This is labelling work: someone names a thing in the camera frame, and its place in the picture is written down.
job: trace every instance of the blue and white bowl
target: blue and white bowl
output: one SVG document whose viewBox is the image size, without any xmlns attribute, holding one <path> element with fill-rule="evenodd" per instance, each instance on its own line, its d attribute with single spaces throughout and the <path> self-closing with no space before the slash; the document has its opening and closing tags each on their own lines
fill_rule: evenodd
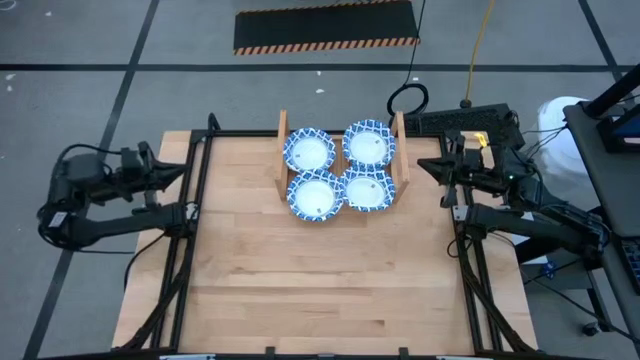
<svg viewBox="0 0 640 360">
<path fill-rule="evenodd" d="M 332 173 L 315 169 L 297 175 L 287 188 L 291 211 L 305 221 L 326 221 L 344 203 L 344 186 Z"/>
<path fill-rule="evenodd" d="M 382 169 L 352 166 L 340 177 L 345 188 L 345 200 L 352 208 L 362 211 L 380 211 L 391 206 L 396 196 L 393 180 Z"/>
<path fill-rule="evenodd" d="M 336 158 L 336 145 L 326 132 L 302 128 L 289 135 L 282 155 L 289 169 L 295 172 L 328 169 Z"/>
<path fill-rule="evenodd" d="M 396 141 L 387 125 L 371 119 L 361 120 L 344 132 L 342 152 L 354 165 L 381 169 L 391 163 Z"/>
</svg>

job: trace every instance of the patterned bowl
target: patterned bowl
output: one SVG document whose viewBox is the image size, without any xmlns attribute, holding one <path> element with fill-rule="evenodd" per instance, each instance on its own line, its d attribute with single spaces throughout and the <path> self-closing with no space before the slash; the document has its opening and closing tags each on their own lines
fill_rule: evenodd
<svg viewBox="0 0 640 360">
<path fill-rule="evenodd" d="M 381 169 L 352 166 L 344 172 L 339 181 L 345 188 L 345 200 L 358 211 L 384 210 L 391 206 L 396 196 L 393 180 Z"/>
<path fill-rule="evenodd" d="M 289 169 L 295 172 L 328 169 L 336 158 L 336 145 L 326 132 L 302 128 L 289 135 L 282 155 Z"/>
<path fill-rule="evenodd" d="M 315 169 L 297 175 L 287 188 L 291 211 L 305 221 L 326 221 L 344 203 L 344 186 L 332 173 Z"/>
<path fill-rule="evenodd" d="M 361 120 L 344 132 L 342 152 L 354 165 L 381 169 L 391 163 L 396 141 L 387 125 L 371 119 Z"/>
</svg>

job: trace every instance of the black and orange striped mat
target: black and orange striped mat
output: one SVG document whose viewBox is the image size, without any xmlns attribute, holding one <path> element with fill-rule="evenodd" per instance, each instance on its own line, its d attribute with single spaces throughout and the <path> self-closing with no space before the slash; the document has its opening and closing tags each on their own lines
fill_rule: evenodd
<svg viewBox="0 0 640 360">
<path fill-rule="evenodd" d="M 413 45 L 410 0 L 378 0 L 236 15 L 234 55 Z"/>
</svg>

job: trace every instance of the wooden dish rack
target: wooden dish rack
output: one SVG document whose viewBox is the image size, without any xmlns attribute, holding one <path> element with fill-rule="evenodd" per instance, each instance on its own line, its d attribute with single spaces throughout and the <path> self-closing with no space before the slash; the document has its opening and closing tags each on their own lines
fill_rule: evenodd
<svg viewBox="0 0 640 360">
<path fill-rule="evenodd" d="M 290 134 L 289 120 L 287 118 L 287 110 L 280 111 L 280 123 L 278 125 L 278 148 L 276 149 L 276 166 L 275 166 L 275 182 L 280 199 L 286 201 L 287 187 L 296 172 L 289 169 L 284 161 L 282 152 L 284 151 L 284 143 Z M 386 168 L 388 174 L 393 179 L 396 186 L 396 197 L 393 202 L 397 203 L 400 197 L 409 185 L 409 159 L 407 158 L 407 138 L 404 130 L 404 114 L 400 111 L 396 112 L 391 126 L 391 133 L 396 139 L 396 154 Z M 336 144 L 336 159 L 329 167 L 334 175 L 340 177 L 344 171 L 350 166 L 342 154 L 342 135 L 331 135 L 333 142 Z"/>
</svg>

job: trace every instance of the gray floor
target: gray floor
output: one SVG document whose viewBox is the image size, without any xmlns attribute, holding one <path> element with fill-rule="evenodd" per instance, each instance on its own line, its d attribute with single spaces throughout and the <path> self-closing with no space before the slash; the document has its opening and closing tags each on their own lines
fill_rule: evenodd
<svg viewBox="0 0 640 360">
<path fill-rule="evenodd" d="M 469 62 L 488 0 L 426 0 L 417 64 Z M 333 1 L 160 0 L 141 64 L 403 64 L 409 48 L 360 49 L 233 57 L 233 22 L 241 9 L 282 8 Z M 127 64 L 151 0 L 18 0 L 0 11 L 0 64 Z M 414 2 L 419 8 L 420 0 Z M 640 0 L 588 0 L 618 65 L 640 61 L 634 27 Z M 506 102 L 523 130 L 536 127 L 537 109 L 557 96 L 593 97 L 614 81 L 578 0 L 498 0 L 478 54 L 480 65 L 595 65 L 586 72 L 478 72 L 474 105 Z M 44 200 L 51 166 L 71 143 L 98 144 L 124 72 L 0 71 L 0 348 L 3 358 L 24 353 L 59 251 L 42 242 L 35 212 Z M 464 96 L 464 68 L 415 72 L 428 86 L 428 110 L 456 108 Z M 157 149 L 166 130 L 204 126 L 213 111 L 226 129 L 273 129 L 281 108 L 293 127 L 344 128 L 354 120 L 386 119 L 385 103 L 405 72 L 210 71 L 137 72 L 111 144 L 146 139 Z M 409 108 L 416 94 L 403 95 Z M 127 204 L 92 210 L 122 213 Z M 135 236 L 96 248 L 132 250 Z M 128 256 L 77 254 L 64 283 L 41 356 L 108 350 L 122 300 Z M 572 298 L 588 302 L 586 292 Z M 588 316 L 553 294 L 528 290 L 542 349 L 563 355 L 636 358 L 615 334 L 585 338 Z"/>
</svg>

